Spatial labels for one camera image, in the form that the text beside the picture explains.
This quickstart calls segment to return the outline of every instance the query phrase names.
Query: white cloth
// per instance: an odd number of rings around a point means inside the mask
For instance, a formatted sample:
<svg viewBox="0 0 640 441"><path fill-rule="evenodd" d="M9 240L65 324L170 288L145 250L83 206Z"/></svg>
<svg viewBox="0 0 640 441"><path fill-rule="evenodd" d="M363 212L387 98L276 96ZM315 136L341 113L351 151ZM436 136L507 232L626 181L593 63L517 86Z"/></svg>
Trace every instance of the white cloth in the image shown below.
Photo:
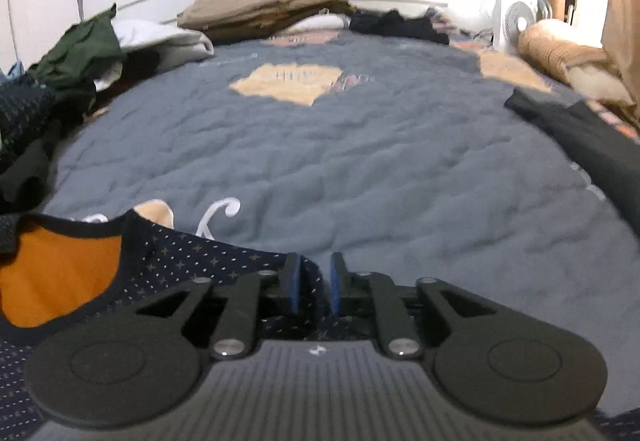
<svg viewBox="0 0 640 441"><path fill-rule="evenodd" d="M350 23L351 19L345 15L336 15L334 13L313 15L297 24L293 24L293 26L287 27L280 34L290 35L304 31L339 30L348 28Z"/></svg>
<svg viewBox="0 0 640 441"><path fill-rule="evenodd" d="M153 49L160 55L157 72L168 71L187 62L197 62L213 56L213 44L200 31L181 29L176 26L158 24L147 20L111 20L113 31L118 37L124 53L139 49ZM104 90L117 81L122 72L112 69L95 84Z"/></svg>

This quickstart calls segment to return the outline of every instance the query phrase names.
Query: gray quilt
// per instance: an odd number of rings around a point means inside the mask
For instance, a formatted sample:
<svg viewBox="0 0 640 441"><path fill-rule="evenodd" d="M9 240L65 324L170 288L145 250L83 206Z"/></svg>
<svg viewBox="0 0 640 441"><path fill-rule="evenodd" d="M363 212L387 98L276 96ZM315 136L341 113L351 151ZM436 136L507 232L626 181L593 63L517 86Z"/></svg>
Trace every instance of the gray quilt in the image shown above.
<svg viewBox="0 0 640 441"><path fill-rule="evenodd" d="M243 96L264 63L342 69L312 106ZM639 242L559 147L504 109L460 50L342 33L326 44L246 42L145 82L66 145L44 211L109 218L166 200L196 232L297 251L398 283L439 277L585 336L603 352L601 407L640 406Z"/></svg>

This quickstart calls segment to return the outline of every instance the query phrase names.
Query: dark green clothing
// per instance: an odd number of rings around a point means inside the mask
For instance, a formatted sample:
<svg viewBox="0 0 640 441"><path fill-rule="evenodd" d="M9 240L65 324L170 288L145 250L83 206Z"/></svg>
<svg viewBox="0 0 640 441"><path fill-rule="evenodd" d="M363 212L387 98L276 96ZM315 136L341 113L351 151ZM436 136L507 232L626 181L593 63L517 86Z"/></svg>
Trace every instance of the dark green clothing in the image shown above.
<svg viewBox="0 0 640 441"><path fill-rule="evenodd" d="M111 26L115 15L114 4L111 9L71 26L53 49L29 68L31 76L58 91L79 88L95 94L94 80L124 57Z"/></svg>

